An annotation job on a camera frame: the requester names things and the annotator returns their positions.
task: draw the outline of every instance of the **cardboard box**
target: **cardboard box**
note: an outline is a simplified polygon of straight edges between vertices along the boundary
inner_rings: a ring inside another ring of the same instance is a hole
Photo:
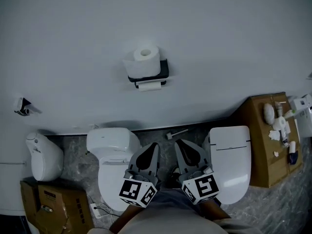
[[[287,119],[287,121],[291,129],[289,142],[296,142],[296,150],[299,153],[295,165],[288,163],[288,148],[284,148],[281,141],[271,140],[269,137],[270,130],[273,130],[273,128],[264,121],[263,107],[265,103],[269,103],[275,110],[275,101],[286,102],[282,104],[283,113],[291,109],[285,93],[253,96],[248,98],[229,119],[231,125],[246,125],[249,127],[252,146],[250,185],[253,186],[271,187],[302,165],[300,143],[293,117]],[[275,157],[274,152],[278,152],[279,156]]]
[[[87,234],[94,228],[84,191],[25,181],[20,184],[27,219],[40,233]]]
[[[21,181],[20,191],[27,220],[36,226],[36,214],[40,209],[38,184],[36,181],[31,180]]]

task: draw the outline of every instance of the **electrical cable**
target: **electrical cable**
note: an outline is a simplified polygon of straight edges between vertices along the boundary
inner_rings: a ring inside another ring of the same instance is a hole
[[[100,209],[100,210],[103,210],[103,211],[105,211],[103,208],[101,208],[101,207],[94,207],[94,209]],[[109,214],[109,215],[113,215],[113,216],[117,216],[117,217],[120,217],[120,216],[118,216],[118,215],[115,215],[115,214],[113,214],[113,213],[109,213],[109,212],[107,212],[107,211],[105,211],[107,214]]]
[[[91,196],[88,195],[88,194],[87,194],[87,196],[91,199],[91,202],[94,204],[94,201],[93,201],[93,199],[91,198]],[[113,216],[120,217],[120,216],[118,216],[118,215],[116,215],[116,214],[113,214],[113,209],[112,209],[112,208],[109,208],[108,206],[106,206],[106,205],[103,204],[103,203],[100,203],[100,204],[99,204],[99,207],[94,207],[94,209],[101,209],[101,210],[105,211],[108,215],[110,215],[110,216],[111,216],[111,224],[114,223],[114,218],[113,218]]]

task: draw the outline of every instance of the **wall outlet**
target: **wall outlet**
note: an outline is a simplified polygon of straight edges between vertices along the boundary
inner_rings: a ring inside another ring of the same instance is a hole
[[[90,206],[91,206],[91,209],[92,209],[92,211],[93,211],[93,214],[94,214],[94,216],[97,218],[97,219],[100,219],[100,218],[102,218],[102,217],[104,217],[105,215],[103,214],[101,214],[101,212],[100,211],[102,211],[102,210],[99,210],[99,209],[94,209],[94,207],[97,207],[97,204],[90,204]]]

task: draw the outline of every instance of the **black bracket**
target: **black bracket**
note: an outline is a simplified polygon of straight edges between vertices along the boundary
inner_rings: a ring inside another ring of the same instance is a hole
[[[131,78],[128,76],[130,82],[134,82],[136,88],[138,88],[137,82],[139,81],[147,81],[147,80],[158,80],[158,79],[166,79],[169,77],[169,67],[167,59],[160,61],[160,73],[156,76],[151,77],[143,77],[143,78]],[[167,81],[162,81],[161,85],[165,85]]]
[[[20,98],[19,102],[21,101],[21,106],[17,111],[14,111],[15,113],[21,115],[21,116],[28,116],[29,115],[29,109],[25,108],[26,106],[30,105],[31,103],[26,100],[25,98]]]

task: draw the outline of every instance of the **marble floor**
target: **marble floor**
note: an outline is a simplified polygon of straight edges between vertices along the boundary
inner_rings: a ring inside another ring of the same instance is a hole
[[[201,145],[214,123],[203,123],[188,127],[190,131],[174,137],[165,138],[166,133],[178,132],[185,128],[172,130],[153,130],[136,132],[141,145],[157,142],[161,148],[161,160],[158,176],[166,180],[176,165],[174,142],[186,139]],[[81,186],[88,194],[90,203],[103,202],[98,189],[98,160],[86,154],[86,136],[51,136],[55,144],[64,150],[64,170],[62,179],[70,180]],[[250,186],[245,196],[233,205],[221,207],[233,218],[259,228],[264,234],[299,234],[308,221],[312,208],[312,149],[309,139],[301,142],[303,166],[277,185],[266,189]],[[94,218],[99,228],[108,229],[111,217],[101,220]]]

